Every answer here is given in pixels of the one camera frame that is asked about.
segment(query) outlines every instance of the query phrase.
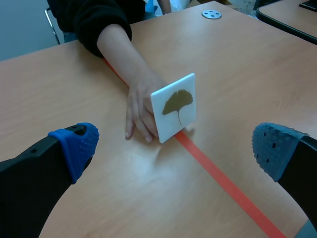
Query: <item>blue rubber grip pad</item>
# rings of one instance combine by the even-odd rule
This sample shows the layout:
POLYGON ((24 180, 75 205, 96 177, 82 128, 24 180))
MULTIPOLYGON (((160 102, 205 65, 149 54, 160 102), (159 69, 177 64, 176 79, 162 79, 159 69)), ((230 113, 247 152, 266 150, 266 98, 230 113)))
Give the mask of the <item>blue rubber grip pad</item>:
POLYGON ((77 135, 66 129, 59 129, 48 134, 60 141, 73 184, 81 177, 87 161, 95 154, 99 140, 98 129, 94 125, 90 123, 78 123, 77 125, 87 127, 84 135, 77 135))
POLYGON ((253 131, 254 157, 275 182, 282 177, 297 144, 305 135, 307 134, 268 122, 258 125, 253 131))

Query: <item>black sleeve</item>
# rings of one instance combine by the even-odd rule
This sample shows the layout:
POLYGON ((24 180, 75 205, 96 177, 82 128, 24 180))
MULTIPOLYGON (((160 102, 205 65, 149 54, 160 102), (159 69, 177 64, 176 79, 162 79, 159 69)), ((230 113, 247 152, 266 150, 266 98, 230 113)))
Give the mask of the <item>black sleeve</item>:
POLYGON ((51 7, 59 5, 59 9, 56 7, 52 9, 57 20, 62 18, 63 22, 67 22, 68 28, 77 34, 79 41, 96 56, 103 57, 97 47, 97 39, 102 30, 111 24, 120 25, 132 39, 131 27, 125 12, 115 0, 48 0, 48 2, 51 7))

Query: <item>desk grommet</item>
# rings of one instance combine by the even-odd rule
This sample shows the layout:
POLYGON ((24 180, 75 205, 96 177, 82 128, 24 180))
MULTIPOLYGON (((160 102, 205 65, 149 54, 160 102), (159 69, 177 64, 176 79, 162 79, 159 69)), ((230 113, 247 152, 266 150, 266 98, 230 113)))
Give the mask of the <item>desk grommet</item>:
POLYGON ((205 10, 202 12, 202 16, 208 19, 219 19, 222 17, 222 14, 216 10, 205 10))

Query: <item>textured rubber pad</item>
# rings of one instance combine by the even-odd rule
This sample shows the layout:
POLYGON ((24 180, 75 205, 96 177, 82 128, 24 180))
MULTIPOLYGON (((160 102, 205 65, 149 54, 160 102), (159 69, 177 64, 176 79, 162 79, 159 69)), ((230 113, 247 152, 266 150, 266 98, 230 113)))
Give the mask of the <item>textured rubber pad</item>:
POLYGON ((300 139, 307 134, 274 123, 262 123, 253 131, 252 147, 260 167, 277 182, 300 139))

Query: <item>gray wall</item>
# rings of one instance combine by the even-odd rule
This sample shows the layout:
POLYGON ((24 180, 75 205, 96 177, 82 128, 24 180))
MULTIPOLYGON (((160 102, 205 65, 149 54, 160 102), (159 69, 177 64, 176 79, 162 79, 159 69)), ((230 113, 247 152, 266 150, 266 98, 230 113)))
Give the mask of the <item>gray wall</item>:
POLYGON ((46 0, 0 0, 0 60, 57 45, 46 0))

